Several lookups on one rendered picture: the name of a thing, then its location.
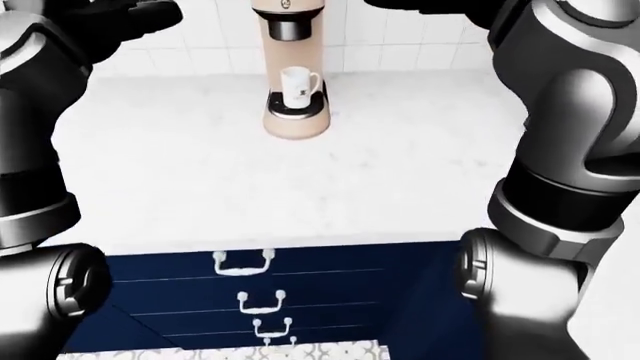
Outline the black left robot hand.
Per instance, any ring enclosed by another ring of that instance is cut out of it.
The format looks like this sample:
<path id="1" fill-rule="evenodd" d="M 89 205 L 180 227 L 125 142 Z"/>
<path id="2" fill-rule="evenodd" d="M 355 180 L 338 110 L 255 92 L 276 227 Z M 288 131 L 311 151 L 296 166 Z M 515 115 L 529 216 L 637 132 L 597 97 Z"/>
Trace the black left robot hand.
<path id="1" fill-rule="evenodd" d="M 176 26 L 183 20 L 174 0 L 43 0 L 43 15 L 58 26 L 92 64 L 121 44 Z"/>

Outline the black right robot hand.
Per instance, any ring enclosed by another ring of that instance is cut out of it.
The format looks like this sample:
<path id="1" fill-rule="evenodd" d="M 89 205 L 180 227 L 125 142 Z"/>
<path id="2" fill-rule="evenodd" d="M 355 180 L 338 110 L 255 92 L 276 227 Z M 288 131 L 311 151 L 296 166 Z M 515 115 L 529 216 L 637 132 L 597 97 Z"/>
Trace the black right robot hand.
<path id="1" fill-rule="evenodd" d="M 364 0 L 387 10 L 418 11 L 423 15 L 464 14 L 476 26 L 490 30 L 499 14 L 521 11 L 531 0 Z"/>

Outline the beige coffee machine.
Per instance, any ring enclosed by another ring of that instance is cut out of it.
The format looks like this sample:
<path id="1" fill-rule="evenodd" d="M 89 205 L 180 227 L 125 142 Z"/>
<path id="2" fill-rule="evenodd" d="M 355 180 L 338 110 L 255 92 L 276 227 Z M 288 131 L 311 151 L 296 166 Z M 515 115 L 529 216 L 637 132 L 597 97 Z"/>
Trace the beige coffee machine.
<path id="1" fill-rule="evenodd" d="M 251 0 L 260 25 L 269 94 L 265 130 L 288 140 L 322 134 L 330 125 L 323 79 L 325 0 Z"/>

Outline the white ceramic mug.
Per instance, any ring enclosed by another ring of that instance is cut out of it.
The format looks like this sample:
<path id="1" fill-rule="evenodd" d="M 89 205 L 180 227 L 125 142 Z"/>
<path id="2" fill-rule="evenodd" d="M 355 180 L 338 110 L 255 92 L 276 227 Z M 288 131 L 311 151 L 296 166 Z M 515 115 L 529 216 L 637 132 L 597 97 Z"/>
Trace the white ceramic mug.
<path id="1" fill-rule="evenodd" d="M 290 109 L 304 109 L 311 104 L 311 95 L 321 86 L 319 74 L 309 68 L 292 66 L 280 71 L 283 103 Z"/>

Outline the navy blue drawer cabinet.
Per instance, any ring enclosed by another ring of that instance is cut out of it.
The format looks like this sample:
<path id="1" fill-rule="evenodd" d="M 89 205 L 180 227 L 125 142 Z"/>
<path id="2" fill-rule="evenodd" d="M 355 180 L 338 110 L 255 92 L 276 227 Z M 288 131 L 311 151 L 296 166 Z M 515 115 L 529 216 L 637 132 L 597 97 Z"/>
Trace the navy blue drawer cabinet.
<path id="1" fill-rule="evenodd" d="M 484 360 L 456 242 L 108 257 L 113 290 L 73 353 L 378 341 L 392 360 Z"/>

